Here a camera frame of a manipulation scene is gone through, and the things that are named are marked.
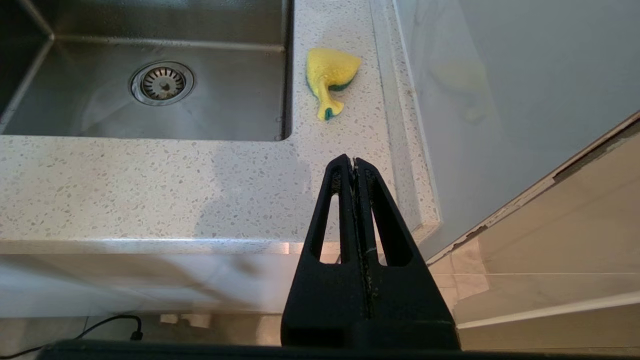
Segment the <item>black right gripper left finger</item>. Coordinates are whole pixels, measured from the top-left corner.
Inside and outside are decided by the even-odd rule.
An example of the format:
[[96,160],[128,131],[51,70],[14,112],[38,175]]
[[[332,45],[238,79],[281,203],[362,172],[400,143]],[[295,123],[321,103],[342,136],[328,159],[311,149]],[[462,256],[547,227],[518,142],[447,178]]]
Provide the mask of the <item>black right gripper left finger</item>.
[[[371,347],[371,217],[363,214],[355,169],[345,153],[327,164],[281,320],[284,346]],[[333,197],[339,264],[320,260]]]

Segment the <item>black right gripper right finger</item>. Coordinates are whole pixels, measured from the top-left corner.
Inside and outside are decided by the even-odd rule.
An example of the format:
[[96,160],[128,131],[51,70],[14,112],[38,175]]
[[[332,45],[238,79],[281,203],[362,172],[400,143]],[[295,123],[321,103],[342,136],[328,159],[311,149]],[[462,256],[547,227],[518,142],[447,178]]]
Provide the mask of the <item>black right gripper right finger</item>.
[[354,343],[458,350],[454,319],[381,173],[362,158],[354,164],[366,304]]

